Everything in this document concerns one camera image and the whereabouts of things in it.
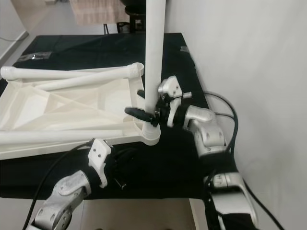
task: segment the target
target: black chair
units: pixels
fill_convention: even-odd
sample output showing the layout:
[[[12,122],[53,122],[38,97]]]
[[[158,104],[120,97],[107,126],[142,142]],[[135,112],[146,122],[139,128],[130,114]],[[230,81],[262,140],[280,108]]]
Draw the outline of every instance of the black chair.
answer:
[[[125,12],[130,17],[130,33],[136,31],[145,31],[146,27],[146,0],[120,0],[125,6]],[[136,20],[141,21],[141,28],[137,28]],[[118,32],[120,27],[126,23],[118,23]]]

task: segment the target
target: white wall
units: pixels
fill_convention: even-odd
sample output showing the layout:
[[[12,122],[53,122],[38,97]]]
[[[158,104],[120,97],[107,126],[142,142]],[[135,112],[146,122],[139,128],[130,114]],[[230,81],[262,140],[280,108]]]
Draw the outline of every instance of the white wall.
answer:
[[[16,40],[24,33],[25,28],[11,0],[0,0],[0,37]],[[9,49],[12,49],[13,46],[14,42],[0,39],[0,66],[5,58],[3,55],[8,52]]]
[[[239,170],[286,229],[306,229],[307,1],[168,5],[166,30],[183,33],[205,88],[238,112]],[[277,229],[257,210],[260,229]]]

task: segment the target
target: plastic tray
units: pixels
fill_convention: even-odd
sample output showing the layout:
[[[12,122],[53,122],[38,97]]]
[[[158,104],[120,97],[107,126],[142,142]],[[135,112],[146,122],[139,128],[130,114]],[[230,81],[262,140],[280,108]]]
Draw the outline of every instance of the plastic tray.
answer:
[[[134,79],[103,82],[54,92],[34,86],[51,81],[10,81],[0,97],[0,130],[121,130],[122,136],[107,138],[110,144],[142,141],[143,122],[128,116],[124,108],[144,108],[144,99],[137,95],[143,89],[143,65],[138,63],[140,75]],[[115,68],[85,69],[101,72]],[[84,141],[0,145],[0,160],[67,151]]]

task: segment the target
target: black wire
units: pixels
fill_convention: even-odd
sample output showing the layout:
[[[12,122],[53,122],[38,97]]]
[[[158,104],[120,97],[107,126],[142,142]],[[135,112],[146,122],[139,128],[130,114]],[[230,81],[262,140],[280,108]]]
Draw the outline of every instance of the black wire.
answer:
[[[215,113],[215,115],[218,115],[218,116],[227,116],[227,117],[229,117],[229,118],[231,118],[231,119],[235,119],[234,118],[234,116],[232,116],[232,115],[230,115],[230,114],[223,114],[223,113]]]
[[[234,122],[235,122],[234,132],[232,134],[230,142],[228,143],[228,145],[225,149],[225,152],[228,152],[230,149],[232,149],[231,154],[233,155],[234,154],[233,149],[235,148],[236,136],[238,134],[238,126],[239,126],[239,120],[238,120],[238,116],[236,114],[236,110],[234,109],[233,105],[223,96],[218,95],[218,94],[213,93],[213,92],[203,92],[203,93],[206,94],[206,95],[211,95],[211,96],[217,97],[217,98],[221,99],[222,101],[224,101],[228,105],[228,107],[230,108],[231,112],[234,115]]]
[[[35,195],[34,195],[34,198],[33,198],[32,204],[31,204],[31,207],[30,207],[29,212],[28,212],[28,216],[27,216],[27,218],[26,218],[26,220],[25,220],[25,223],[24,223],[23,230],[25,230],[25,229],[27,228],[27,226],[28,226],[28,224],[29,224],[29,222],[30,222],[30,218],[31,218],[31,215],[32,215],[32,212],[33,212],[35,203],[36,203],[36,201],[37,201],[38,195],[39,195],[39,193],[40,193],[40,191],[41,191],[41,189],[42,189],[42,187],[43,187],[43,185],[44,185],[46,179],[48,178],[48,176],[50,175],[50,173],[51,173],[51,171],[54,169],[54,167],[55,167],[61,160],[63,160],[68,154],[70,154],[70,153],[72,153],[72,152],[74,152],[74,151],[76,151],[76,150],[78,150],[79,148],[82,148],[82,147],[84,147],[84,146],[91,146],[92,142],[93,142],[93,141],[89,141],[89,142],[87,142],[87,143],[85,143],[85,144],[79,145],[79,146],[77,146],[77,147],[75,147],[75,148],[73,148],[73,149],[71,149],[71,150],[65,152],[65,153],[62,154],[55,162],[53,162],[53,164],[50,166],[50,168],[49,168],[48,171],[46,172],[45,176],[43,177],[42,181],[40,182],[40,184],[39,184],[39,186],[38,186],[38,188],[37,188],[37,190],[36,190],[36,192],[35,192]]]
[[[285,230],[282,225],[278,222],[278,220],[275,218],[275,216],[273,216],[273,214],[261,203],[261,201],[256,197],[256,195],[253,193],[253,191],[250,189],[250,187],[248,186],[248,184],[244,181],[245,187],[247,189],[247,191],[249,192],[249,194],[251,195],[251,197],[257,202],[257,204],[266,212],[266,214],[268,214],[268,216],[271,218],[271,220],[276,224],[276,226],[280,229],[280,230]]]
[[[241,221],[238,220],[238,219],[230,218],[230,217],[228,217],[227,215],[220,213],[219,211],[216,211],[216,213],[217,213],[220,217],[223,217],[223,218],[227,219],[228,221],[231,221],[231,222],[233,222],[233,223],[236,223],[236,224],[241,225],[241,226],[244,227],[246,230],[259,230],[259,229],[257,229],[256,227],[247,226],[245,223],[241,222]]]

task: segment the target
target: black cable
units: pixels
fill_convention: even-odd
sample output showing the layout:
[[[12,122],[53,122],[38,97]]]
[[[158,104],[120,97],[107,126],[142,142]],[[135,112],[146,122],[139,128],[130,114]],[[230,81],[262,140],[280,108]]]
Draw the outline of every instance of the black cable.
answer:
[[[234,109],[233,105],[223,96],[218,95],[218,94],[213,93],[213,92],[203,92],[203,93],[206,94],[206,95],[211,95],[211,96],[217,97],[217,98],[221,99],[222,101],[224,101],[228,105],[228,107],[230,108],[231,112],[234,115],[234,121],[235,121],[234,132],[233,132],[233,135],[230,139],[230,142],[228,143],[228,145],[225,149],[225,152],[228,152],[230,149],[232,149],[231,154],[233,155],[234,154],[233,149],[235,148],[236,136],[238,134],[238,126],[239,126],[239,120],[238,120],[238,116],[236,114],[236,110]]]
[[[40,193],[40,191],[41,191],[41,189],[42,189],[42,187],[43,187],[43,185],[44,185],[46,179],[48,178],[48,176],[50,175],[50,173],[51,173],[51,171],[54,169],[54,167],[55,167],[61,160],[63,160],[68,154],[70,154],[70,153],[72,153],[72,152],[78,150],[79,148],[82,148],[82,147],[85,147],[85,146],[91,146],[92,142],[93,142],[93,141],[91,140],[91,141],[89,141],[89,142],[87,142],[87,143],[85,143],[85,144],[79,145],[79,146],[77,146],[77,147],[75,147],[75,148],[73,148],[73,149],[71,149],[71,150],[65,152],[65,153],[62,154],[55,162],[53,162],[53,164],[52,164],[52,165],[50,166],[50,168],[48,169],[47,173],[46,173],[45,176],[43,177],[42,181],[40,182],[40,184],[39,184],[39,186],[38,186],[38,188],[37,188],[37,190],[36,190],[36,192],[35,192],[35,195],[34,195],[34,198],[33,198],[32,204],[31,204],[31,207],[30,207],[29,212],[28,212],[28,216],[27,216],[27,218],[26,218],[26,220],[25,220],[25,223],[24,223],[23,230],[25,230],[25,229],[27,228],[27,226],[28,226],[28,224],[29,224],[29,222],[30,222],[30,218],[31,218],[31,215],[32,215],[32,212],[33,212],[35,203],[36,203],[36,201],[37,201],[38,195],[39,195],[39,193]]]
[[[245,187],[247,189],[247,191],[249,192],[249,194],[251,195],[251,197],[257,202],[257,204],[266,212],[266,214],[268,214],[268,216],[271,218],[271,220],[276,224],[276,226],[280,229],[280,230],[285,230],[282,225],[278,222],[278,220],[275,218],[275,216],[273,216],[273,214],[261,203],[261,201],[256,197],[256,195],[252,192],[252,190],[250,189],[250,187],[248,186],[248,184],[244,181]]]
[[[234,118],[234,116],[231,116],[230,114],[224,114],[224,113],[215,113],[215,115],[218,115],[218,116],[227,116],[227,117],[229,117],[229,118],[231,118],[231,119],[235,119]]]

